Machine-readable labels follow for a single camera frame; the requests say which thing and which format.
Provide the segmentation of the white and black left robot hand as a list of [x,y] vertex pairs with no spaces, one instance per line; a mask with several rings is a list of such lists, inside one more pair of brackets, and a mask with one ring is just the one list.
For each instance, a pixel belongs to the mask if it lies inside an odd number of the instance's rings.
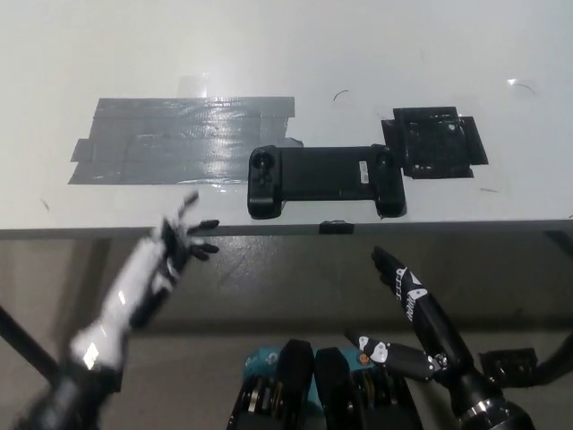
[[189,260],[207,261],[218,252],[217,246],[201,239],[204,232],[218,226],[218,220],[193,225],[184,222],[186,212],[198,200],[198,192],[187,194],[139,240],[115,277],[98,316],[71,340],[71,361],[89,371],[121,370],[129,335],[150,321],[174,291]]

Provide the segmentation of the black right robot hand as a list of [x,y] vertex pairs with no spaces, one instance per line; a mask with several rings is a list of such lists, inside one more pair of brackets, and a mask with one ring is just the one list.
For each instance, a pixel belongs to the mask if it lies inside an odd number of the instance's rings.
[[377,340],[356,330],[345,337],[377,366],[420,382],[434,380],[450,388],[475,370],[473,357],[458,330],[431,291],[395,256],[379,246],[372,260],[383,284],[399,302],[422,347]]

